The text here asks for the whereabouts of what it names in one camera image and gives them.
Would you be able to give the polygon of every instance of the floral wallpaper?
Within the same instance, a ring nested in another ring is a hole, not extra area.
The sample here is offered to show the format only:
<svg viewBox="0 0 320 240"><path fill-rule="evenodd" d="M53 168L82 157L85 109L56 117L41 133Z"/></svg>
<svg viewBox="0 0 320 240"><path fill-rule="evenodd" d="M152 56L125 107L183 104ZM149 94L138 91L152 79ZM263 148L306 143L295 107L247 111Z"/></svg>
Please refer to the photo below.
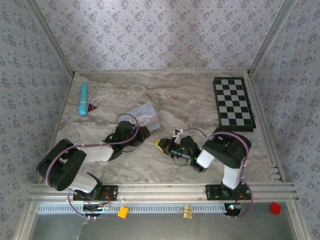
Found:
<svg viewBox="0 0 320 240"><path fill-rule="evenodd" d="M69 79L22 0L0 1L0 239L39 180Z"/></svg>
<svg viewBox="0 0 320 240"><path fill-rule="evenodd" d="M247 69L283 0L36 0L74 71Z"/></svg>
<svg viewBox="0 0 320 240"><path fill-rule="evenodd" d="M283 168L320 239L320 2L298 0L254 76Z"/></svg>

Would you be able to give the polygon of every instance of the yellow cube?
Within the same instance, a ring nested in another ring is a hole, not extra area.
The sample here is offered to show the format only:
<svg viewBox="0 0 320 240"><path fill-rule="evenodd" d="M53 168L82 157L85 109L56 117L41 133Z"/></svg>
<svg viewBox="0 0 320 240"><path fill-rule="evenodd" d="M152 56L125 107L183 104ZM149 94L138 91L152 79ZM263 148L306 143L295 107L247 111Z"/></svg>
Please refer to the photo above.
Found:
<svg viewBox="0 0 320 240"><path fill-rule="evenodd" d="M120 211L118 212L118 217L126 219L129 212L129 208L126 206L122 206Z"/></svg>

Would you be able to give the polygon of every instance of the gray floor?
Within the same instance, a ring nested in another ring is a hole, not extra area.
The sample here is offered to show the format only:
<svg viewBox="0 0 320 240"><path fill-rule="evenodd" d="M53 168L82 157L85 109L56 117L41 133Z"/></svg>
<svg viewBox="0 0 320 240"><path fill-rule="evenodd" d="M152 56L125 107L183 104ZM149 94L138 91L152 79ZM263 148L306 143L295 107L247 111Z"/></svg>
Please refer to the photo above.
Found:
<svg viewBox="0 0 320 240"><path fill-rule="evenodd" d="M114 161L83 164L80 171L93 174L103 183L219 183L224 175L221 162L214 161L206 172L199 174L190 166L174 164L155 146L155 141L171 138L174 129L199 128L210 135L219 126L213 79L225 76L216 72L93 73L87 78L76 74L56 141L69 139L73 143L100 143L115 131L116 116L150 102L160 119L159 130L135 151L122 154ZM88 102L98 106L86 115L78 113L83 82L88 86ZM271 162L259 126L254 132L239 134L252 142L244 171L246 181L269 182L272 178ZM187 135L199 147L206 141L198 132L188 132L183 137Z"/></svg>
<svg viewBox="0 0 320 240"><path fill-rule="evenodd" d="M193 214L191 220L182 214L105 214L86 223L75 214L41 214L29 240L295 240L286 205L280 215L270 213L270 205L255 203L239 219L220 213Z"/></svg>

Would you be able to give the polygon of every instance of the cyan cylinder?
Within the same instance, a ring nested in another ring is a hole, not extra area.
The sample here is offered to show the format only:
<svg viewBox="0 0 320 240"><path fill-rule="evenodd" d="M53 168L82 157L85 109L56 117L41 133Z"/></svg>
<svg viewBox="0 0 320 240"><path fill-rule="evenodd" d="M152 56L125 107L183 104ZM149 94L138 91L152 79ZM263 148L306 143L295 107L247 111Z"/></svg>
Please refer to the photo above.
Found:
<svg viewBox="0 0 320 240"><path fill-rule="evenodd" d="M88 110L88 104L87 104L87 92L88 92L88 86L87 83L82 83L81 87L81 96L80 96L80 104L79 104L79 114L85 115Z"/></svg>

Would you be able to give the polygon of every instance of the checkerboard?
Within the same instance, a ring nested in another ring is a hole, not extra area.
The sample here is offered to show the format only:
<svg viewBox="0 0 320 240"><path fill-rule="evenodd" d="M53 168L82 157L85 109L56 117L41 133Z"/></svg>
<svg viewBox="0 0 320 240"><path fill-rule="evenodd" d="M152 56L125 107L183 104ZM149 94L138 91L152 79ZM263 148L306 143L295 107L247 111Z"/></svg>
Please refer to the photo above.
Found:
<svg viewBox="0 0 320 240"><path fill-rule="evenodd" d="M215 77L213 81L220 127L226 131L252 132L256 128L242 77Z"/></svg>

